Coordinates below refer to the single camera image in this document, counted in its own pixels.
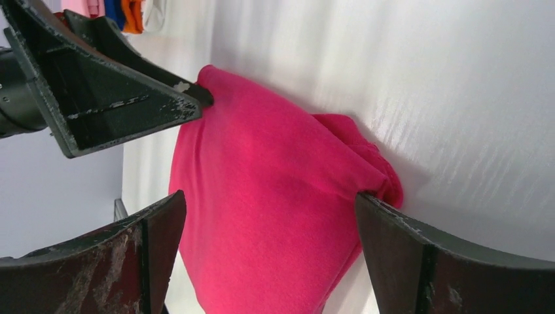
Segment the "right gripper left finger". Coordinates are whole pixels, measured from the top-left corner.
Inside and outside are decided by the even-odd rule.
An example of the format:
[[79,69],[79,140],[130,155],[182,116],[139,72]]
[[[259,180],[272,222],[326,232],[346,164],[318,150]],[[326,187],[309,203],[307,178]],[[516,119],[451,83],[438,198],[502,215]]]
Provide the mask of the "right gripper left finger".
[[126,218],[1,259],[2,313],[166,313],[186,217],[176,192]]

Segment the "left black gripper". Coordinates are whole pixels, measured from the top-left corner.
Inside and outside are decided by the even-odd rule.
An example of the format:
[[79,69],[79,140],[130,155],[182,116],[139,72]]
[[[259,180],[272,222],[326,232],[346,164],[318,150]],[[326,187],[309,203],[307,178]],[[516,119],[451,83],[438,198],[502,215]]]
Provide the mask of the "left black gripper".
[[77,37],[63,11],[2,1],[1,138],[49,129],[75,158],[197,120],[202,107]]

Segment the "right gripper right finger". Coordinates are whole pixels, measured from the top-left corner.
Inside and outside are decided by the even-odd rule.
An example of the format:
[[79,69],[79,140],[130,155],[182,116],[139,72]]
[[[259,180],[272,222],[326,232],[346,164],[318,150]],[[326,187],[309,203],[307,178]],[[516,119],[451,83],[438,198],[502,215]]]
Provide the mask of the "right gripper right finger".
[[461,239],[366,192],[357,227],[380,313],[553,313],[554,263]]

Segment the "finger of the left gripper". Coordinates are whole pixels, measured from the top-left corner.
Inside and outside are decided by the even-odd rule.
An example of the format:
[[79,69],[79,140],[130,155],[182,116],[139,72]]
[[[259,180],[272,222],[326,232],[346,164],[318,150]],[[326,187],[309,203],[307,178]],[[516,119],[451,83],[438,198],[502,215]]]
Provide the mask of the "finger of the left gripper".
[[63,11],[64,23],[81,40],[109,59],[125,65],[150,79],[186,94],[202,108],[214,104],[211,92],[145,59],[121,34],[116,23],[105,16],[89,18],[72,10]]

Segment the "magenta t shirt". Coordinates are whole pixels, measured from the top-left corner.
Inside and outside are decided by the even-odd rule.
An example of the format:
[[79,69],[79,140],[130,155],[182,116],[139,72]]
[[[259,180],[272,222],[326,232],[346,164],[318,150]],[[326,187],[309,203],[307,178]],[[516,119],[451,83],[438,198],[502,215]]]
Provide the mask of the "magenta t shirt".
[[205,66],[214,105],[179,130],[170,192],[179,245],[206,313],[320,313],[361,254],[355,197],[400,207],[391,164],[342,114],[310,114],[246,78]]

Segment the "pink folded t shirt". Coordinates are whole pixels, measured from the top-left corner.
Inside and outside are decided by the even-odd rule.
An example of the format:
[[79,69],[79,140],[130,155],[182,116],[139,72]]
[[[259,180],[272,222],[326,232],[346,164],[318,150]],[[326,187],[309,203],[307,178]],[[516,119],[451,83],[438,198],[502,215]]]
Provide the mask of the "pink folded t shirt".
[[61,0],[61,8],[71,10],[89,18],[105,15],[104,0]]

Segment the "blue folded t shirt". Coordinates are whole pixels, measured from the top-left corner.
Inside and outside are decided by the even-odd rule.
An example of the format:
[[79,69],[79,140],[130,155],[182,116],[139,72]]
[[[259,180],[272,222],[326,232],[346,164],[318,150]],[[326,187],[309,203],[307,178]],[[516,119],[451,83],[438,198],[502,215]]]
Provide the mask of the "blue folded t shirt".
[[126,17],[122,9],[121,0],[104,0],[105,15],[115,21],[119,30],[124,29]]

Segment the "orange folded t shirt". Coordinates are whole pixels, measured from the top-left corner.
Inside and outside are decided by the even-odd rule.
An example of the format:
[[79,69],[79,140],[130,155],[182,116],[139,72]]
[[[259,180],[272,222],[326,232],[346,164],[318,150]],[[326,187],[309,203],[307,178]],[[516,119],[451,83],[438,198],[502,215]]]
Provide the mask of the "orange folded t shirt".
[[143,28],[143,15],[142,15],[142,1],[141,0],[121,0],[121,8],[124,14],[124,33],[142,34]]

